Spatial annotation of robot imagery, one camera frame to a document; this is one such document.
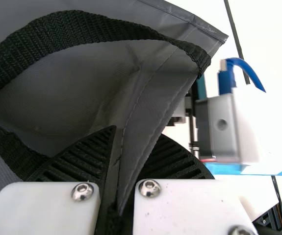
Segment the screw hole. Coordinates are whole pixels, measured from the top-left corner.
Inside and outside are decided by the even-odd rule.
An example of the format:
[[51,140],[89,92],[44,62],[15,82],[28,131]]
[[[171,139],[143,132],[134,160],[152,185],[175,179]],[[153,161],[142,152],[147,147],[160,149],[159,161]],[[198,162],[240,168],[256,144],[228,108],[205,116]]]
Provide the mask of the screw hole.
[[217,127],[219,130],[224,131],[227,128],[228,124],[226,122],[226,120],[220,119],[217,122]]
[[77,187],[77,191],[78,192],[84,192],[87,190],[87,186],[86,185],[80,185],[79,187]]
[[145,187],[147,187],[147,188],[153,188],[154,186],[155,186],[155,184],[153,182],[151,182],[151,181],[147,181],[145,183]]

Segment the silver screw head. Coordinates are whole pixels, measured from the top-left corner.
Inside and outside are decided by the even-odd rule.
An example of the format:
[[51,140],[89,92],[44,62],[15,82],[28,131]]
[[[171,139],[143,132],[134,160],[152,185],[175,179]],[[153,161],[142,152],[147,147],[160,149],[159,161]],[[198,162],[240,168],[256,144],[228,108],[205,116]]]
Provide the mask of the silver screw head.
[[231,229],[231,231],[228,233],[229,235],[255,235],[252,230],[245,226],[235,226]]
[[94,193],[94,187],[89,183],[76,185],[71,192],[73,200],[80,202],[89,199]]
[[139,185],[139,192],[144,197],[157,197],[160,194],[161,187],[155,180],[144,180]]

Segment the nylon fabric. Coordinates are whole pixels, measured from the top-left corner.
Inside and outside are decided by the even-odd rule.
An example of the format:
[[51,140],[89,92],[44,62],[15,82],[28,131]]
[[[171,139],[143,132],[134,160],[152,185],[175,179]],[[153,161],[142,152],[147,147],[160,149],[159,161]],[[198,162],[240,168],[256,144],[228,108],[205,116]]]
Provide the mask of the nylon fabric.
[[[192,42],[210,56],[227,38],[194,14],[161,0],[0,0],[0,42],[31,20],[71,9],[150,26]],[[49,157],[107,126],[125,129],[122,157],[114,161],[116,167],[121,165],[122,200],[122,187],[135,182],[131,168],[135,175],[141,170],[165,120],[197,75],[196,64],[185,52],[164,41],[71,47],[40,59],[0,91],[0,126],[36,155]],[[0,175],[10,173],[0,159]],[[7,182],[17,180],[9,177]]]
[[[168,41],[184,50],[196,62],[199,75],[210,64],[210,56],[199,46],[171,39],[149,27],[83,11],[63,11],[32,21],[0,44],[0,89],[48,54],[86,43],[141,39]],[[1,127],[0,156],[23,180],[47,160]]]

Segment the black plastic part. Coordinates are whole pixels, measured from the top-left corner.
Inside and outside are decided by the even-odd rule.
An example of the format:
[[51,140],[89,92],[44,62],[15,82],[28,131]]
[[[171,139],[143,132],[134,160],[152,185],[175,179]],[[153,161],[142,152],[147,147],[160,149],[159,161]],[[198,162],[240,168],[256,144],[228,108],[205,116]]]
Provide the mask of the black plastic part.
[[138,180],[214,179],[210,171],[180,144],[161,134]]
[[269,234],[266,232],[270,230],[274,230],[282,234],[282,219],[278,207],[278,204],[273,206],[271,209],[269,209],[266,213],[264,213],[261,217],[259,217],[253,222],[255,227],[257,226],[258,228],[260,228],[261,226],[263,226],[269,228],[269,230],[260,229],[261,233],[258,233],[259,235]]
[[257,230],[258,235],[282,235],[282,232],[272,230],[271,228],[264,227],[259,224],[255,224],[254,226]]
[[[235,45],[237,47],[239,58],[244,60],[241,44],[239,42],[239,38],[238,38],[237,30],[235,28],[235,24],[234,24],[234,21],[233,21],[229,2],[228,2],[228,0],[224,0],[224,3],[225,3],[225,6],[226,6],[226,11],[227,11],[227,14],[228,14],[228,18],[229,18],[230,26],[231,26],[231,29],[232,29],[232,34],[233,34],[233,37],[234,37],[234,42],[235,42]],[[249,84],[250,83],[249,76],[245,73],[245,71],[243,71],[243,76],[244,76],[245,83]]]
[[95,132],[43,164],[28,181],[96,183],[102,195],[116,126]]

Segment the black webbing strap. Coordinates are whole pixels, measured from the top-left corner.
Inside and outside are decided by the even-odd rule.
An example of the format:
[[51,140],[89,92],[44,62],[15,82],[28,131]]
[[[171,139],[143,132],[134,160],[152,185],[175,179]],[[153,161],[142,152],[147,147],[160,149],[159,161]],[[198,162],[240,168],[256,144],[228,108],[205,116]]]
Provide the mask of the black webbing strap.
[[[78,10],[61,11],[31,21],[0,43],[0,89],[51,53],[82,44],[147,39],[167,41],[184,50],[197,64],[199,75],[210,65],[210,56],[199,46],[169,38],[147,26]],[[23,180],[48,159],[1,127],[0,156]]]

